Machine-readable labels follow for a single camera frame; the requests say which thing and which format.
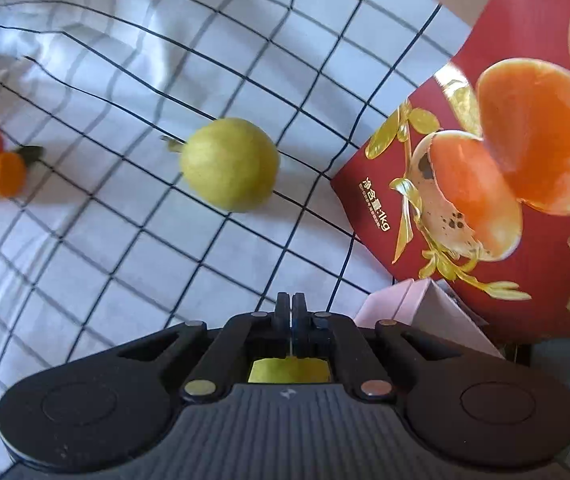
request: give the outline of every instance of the pear stem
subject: pear stem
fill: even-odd
[[[162,135],[161,140],[164,140],[167,143],[167,150],[169,152],[180,153],[183,151],[183,148],[185,147],[184,142],[178,139],[174,139],[174,137]]]

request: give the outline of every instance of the green leaf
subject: green leaf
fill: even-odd
[[[30,167],[45,154],[45,148],[42,146],[21,146],[15,150],[15,153],[22,157],[25,166]]]

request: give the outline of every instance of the leaf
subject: leaf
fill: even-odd
[[[436,258],[436,268],[441,273],[441,276],[446,280],[456,280],[457,274],[455,266],[445,257],[440,254]]]
[[[455,90],[449,99],[450,107],[466,132],[482,135],[481,117],[478,110],[478,101],[472,86],[465,86]]]
[[[407,120],[409,119],[409,114],[412,112],[412,104],[411,102],[409,102],[409,99],[405,99],[405,101],[401,103],[401,105],[398,107],[398,111],[399,111],[399,118],[398,118],[399,124],[407,123]]]
[[[480,137],[482,128],[478,101],[465,74],[454,63],[449,62],[434,74],[434,78],[463,130]]]
[[[418,219],[421,218],[421,215],[423,214],[423,200],[411,180],[405,177],[395,178],[389,183],[389,188],[398,191],[401,195],[406,197],[406,199],[409,200],[409,203],[414,207],[416,217]]]
[[[478,254],[475,254],[475,256],[470,258],[469,261],[467,261],[467,263],[460,266],[459,270],[465,273],[472,272],[472,270],[476,268],[476,264],[478,264]]]
[[[393,264],[401,257],[406,245],[412,241],[414,233],[412,232],[412,222],[409,216],[409,201],[403,197],[403,205],[401,207],[401,223],[398,226],[398,237],[396,238],[396,253],[394,254]]]
[[[421,280],[429,278],[431,275],[433,275],[435,270],[436,270],[436,254],[433,254],[432,257],[430,258],[430,261],[427,262],[427,265],[423,267],[423,269],[418,271],[418,277]]]
[[[422,108],[414,108],[408,119],[414,129],[422,135],[433,134],[441,129],[438,118],[432,112]]]
[[[492,282],[488,283],[488,286],[491,286],[492,288],[519,288],[519,284],[514,282]]]
[[[381,127],[374,132],[374,135],[370,137],[367,148],[365,148],[365,156],[367,158],[371,160],[379,156],[396,138],[399,125],[399,115],[400,112],[397,108],[392,112],[392,115],[385,120]]]
[[[21,146],[14,153],[18,153],[22,157],[25,166],[30,167],[34,162],[42,158],[45,154],[45,148],[42,146]]]
[[[494,298],[495,300],[507,300],[507,301],[525,301],[531,300],[532,297],[522,290],[511,290],[508,288],[492,288],[486,286],[483,288],[485,293]]]
[[[407,122],[402,123],[398,127],[398,140],[400,142],[407,142],[409,140],[409,125]]]
[[[178,139],[174,139],[174,137],[170,137],[167,135],[161,136],[161,140],[167,144],[167,151],[172,153],[181,153],[183,148],[185,147],[185,143],[181,142]]]

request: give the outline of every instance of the white fabric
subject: white fabric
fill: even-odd
[[[0,128],[7,148],[47,150],[0,200],[0,397],[185,319],[271,310],[281,290],[356,313],[392,278],[329,179],[468,32],[433,0],[0,0]],[[281,151],[255,212],[203,203],[159,140],[221,116]]]

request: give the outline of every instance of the green pear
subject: green pear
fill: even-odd
[[[191,189],[227,211],[260,206],[279,170],[280,155],[270,137],[243,119],[212,121],[175,151],[181,152],[183,178]]]

